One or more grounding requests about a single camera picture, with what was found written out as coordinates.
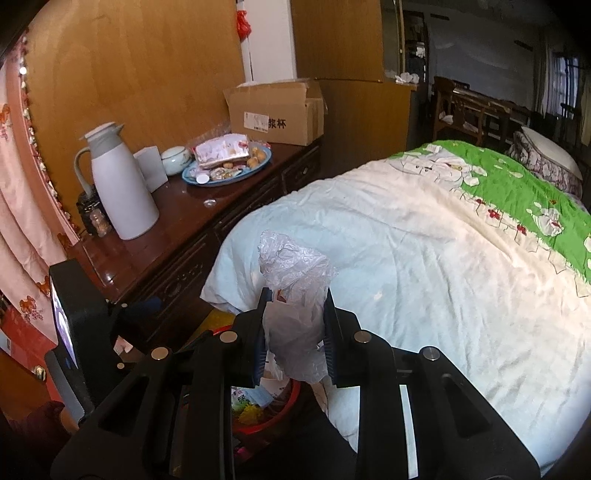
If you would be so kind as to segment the light blue packet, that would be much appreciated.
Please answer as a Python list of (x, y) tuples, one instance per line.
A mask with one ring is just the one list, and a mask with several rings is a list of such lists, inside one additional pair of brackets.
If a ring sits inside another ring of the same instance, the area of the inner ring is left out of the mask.
[(274, 401), (273, 395), (263, 386), (256, 386), (256, 388), (245, 389), (245, 396), (249, 398), (249, 402), (259, 406), (259, 408), (266, 408)]

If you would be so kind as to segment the green and white snack bag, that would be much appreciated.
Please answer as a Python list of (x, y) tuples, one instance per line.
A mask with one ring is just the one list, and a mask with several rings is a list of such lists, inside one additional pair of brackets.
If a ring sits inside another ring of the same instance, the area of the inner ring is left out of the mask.
[(233, 414), (235, 415), (241, 414), (246, 407), (252, 406), (252, 401), (250, 401), (249, 396), (249, 389), (231, 387), (230, 406)]

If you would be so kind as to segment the white plastic bag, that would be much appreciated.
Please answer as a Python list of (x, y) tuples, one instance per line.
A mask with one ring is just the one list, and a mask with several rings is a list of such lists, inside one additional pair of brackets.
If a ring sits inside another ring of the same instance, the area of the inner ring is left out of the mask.
[(270, 353), (287, 377), (320, 382), (328, 375), (322, 316), (335, 267), (320, 251), (273, 231), (260, 236), (259, 267), (271, 293), (263, 312)]

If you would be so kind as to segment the yellow mesh ball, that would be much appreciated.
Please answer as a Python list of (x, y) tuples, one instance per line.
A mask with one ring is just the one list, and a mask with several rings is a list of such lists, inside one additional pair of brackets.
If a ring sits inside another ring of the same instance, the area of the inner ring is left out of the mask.
[(259, 425), (263, 420), (263, 408), (256, 404), (246, 404), (238, 415), (238, 423), (245, 426)]

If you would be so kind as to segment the red plastic waste basket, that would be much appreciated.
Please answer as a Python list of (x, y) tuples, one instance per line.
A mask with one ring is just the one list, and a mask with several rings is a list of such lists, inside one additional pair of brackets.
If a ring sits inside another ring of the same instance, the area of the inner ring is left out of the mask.
[(301, 394), (301, 382), (263, 377), (254, 388), (230, 389), (232, 432), (240, 440), (270, 438), (280, 432)]

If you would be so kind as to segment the dark wooden sideboard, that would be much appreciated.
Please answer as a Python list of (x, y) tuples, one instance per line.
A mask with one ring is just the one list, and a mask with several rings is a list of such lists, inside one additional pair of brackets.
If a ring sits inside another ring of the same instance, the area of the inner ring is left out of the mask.
[(200, 292), (225, 237), (249, 213), (314, 181), (321, 153), (321, 139), (305, 147), (273, 144), (270, 163), (238, 183), (197, 187), (174, 178), (155, 193), (160, 217), (147, 233), (129, 241), (115, 233), (87, 237), (68, 255), (117, 306), (160, 300), (129, 343), (184, 340), (211, 310)]

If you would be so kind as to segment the white and green cartoon duvet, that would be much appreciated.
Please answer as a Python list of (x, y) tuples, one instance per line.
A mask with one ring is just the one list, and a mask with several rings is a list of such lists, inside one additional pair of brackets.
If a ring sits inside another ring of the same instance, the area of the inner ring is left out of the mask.
[(263, 288), (263, 232), (322, 252), (332, 298), (393, 346), (433, 345), (548, 472), (590, 412), (590, 216), (519, 162), (438, 141), (249, 213), (201, 291), (226, 312)]

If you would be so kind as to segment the blue plate of snacks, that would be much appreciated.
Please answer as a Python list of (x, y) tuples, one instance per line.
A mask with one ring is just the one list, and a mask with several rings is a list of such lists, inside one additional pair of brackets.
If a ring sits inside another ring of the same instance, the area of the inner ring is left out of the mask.
[(182, 171), (189, 185), (228, 185), (259, 172), (270, 163), (270, 144), (250, 140), (243, 134), (225, 134), (196, 145), (194, 160)]

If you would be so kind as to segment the small glass jar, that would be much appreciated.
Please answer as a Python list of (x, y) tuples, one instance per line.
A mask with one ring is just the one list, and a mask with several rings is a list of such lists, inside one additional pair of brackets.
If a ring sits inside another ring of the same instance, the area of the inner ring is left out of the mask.
[(103, 238), (112, 230), (109, 221), (106, 219), (100, 208), (94, 208), (89, 213), (89, 219), (99, 238)]

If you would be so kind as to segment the white thermos jug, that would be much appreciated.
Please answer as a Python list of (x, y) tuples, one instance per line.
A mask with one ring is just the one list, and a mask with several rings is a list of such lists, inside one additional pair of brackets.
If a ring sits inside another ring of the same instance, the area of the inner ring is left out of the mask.
[(87, 146), (73, 160), (74, 173), (87, 195), (91, 186), (84, 178), (80, 157), (88, 153), (91, 173), (98, 197), (110, 223), (123, 241), (146, 233), (158, 220), (159, 211), (145, 184), (138, 162), (119, 133), (124, 125), (104, 123), (87, 132)]

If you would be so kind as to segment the white lidded ceramic cup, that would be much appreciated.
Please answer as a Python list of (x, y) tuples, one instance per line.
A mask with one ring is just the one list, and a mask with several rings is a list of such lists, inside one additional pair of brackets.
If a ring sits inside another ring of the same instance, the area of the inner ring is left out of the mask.
[(180, 174), (191, 162), (192, 155), (184, 146), (174, 146), (160, 154), (164, 172), (168, 177)]

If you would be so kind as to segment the brown cardboard box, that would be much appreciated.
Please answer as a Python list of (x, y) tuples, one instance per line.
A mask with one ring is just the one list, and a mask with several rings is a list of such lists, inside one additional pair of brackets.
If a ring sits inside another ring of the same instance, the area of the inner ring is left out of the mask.
[(315, 80), (240, 85), (223, 94), (232, 133), (296, 146), (324, 135), (325, 99)]

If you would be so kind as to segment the pink embroidered curtain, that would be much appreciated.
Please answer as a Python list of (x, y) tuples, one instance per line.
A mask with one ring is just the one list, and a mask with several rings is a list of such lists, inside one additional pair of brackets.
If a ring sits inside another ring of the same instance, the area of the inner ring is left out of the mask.
[(66, 259), (77, 236), (51, 192), (28, 115), (26, 40), (1, 66), (1, 292), (22, 318), (57, 341), (49, 267)]

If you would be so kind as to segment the dark wooden desk and chair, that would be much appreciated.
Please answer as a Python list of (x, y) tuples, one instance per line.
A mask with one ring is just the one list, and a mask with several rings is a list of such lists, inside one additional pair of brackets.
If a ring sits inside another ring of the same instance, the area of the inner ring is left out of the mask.
[(435, 76), (433, 140), (464, 139), (477, 146), (500, 147), (512, 142), (521, 126), (528, 126), (532, 112), (513, 101), (472, 90), (467, 83)]

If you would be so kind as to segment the white pillow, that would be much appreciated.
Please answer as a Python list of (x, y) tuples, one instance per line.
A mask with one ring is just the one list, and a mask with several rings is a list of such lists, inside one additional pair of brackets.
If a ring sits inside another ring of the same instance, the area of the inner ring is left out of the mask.
[(528, 141), (542, 156), (563, 167), (579, 180), (583, 180), (579, 166), (566, 150), (529, 127), (522, 126), (521, 129)]

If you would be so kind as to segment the tall wooden glass cabinet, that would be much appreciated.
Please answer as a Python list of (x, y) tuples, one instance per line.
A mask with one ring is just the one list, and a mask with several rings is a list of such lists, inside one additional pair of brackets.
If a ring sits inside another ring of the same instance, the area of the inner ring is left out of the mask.
[(290, 3), (297, 74), (327, 105), (322, 173), (339, 175), (409, 144), (415, 88), (386, 76), (381, 1)]

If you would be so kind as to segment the red hanging ornament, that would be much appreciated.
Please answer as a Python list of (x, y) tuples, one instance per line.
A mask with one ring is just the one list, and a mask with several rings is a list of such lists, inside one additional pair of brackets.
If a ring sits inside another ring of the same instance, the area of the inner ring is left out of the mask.
[(252, 34), (252, 26), (246, 18), (247, 12), (242, 7), (236, 7), (236, 31), (240, 42), (245, 41)]

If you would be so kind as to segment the phone on gripper mount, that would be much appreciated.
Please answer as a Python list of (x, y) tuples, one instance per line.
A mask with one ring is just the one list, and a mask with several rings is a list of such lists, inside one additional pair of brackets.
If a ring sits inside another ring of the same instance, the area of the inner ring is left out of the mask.
[(57, 345), (45, 354), (50, 377), (77, 423), (110, 391), (115, 353), (106, 299), (75, 259), (49, 268)]

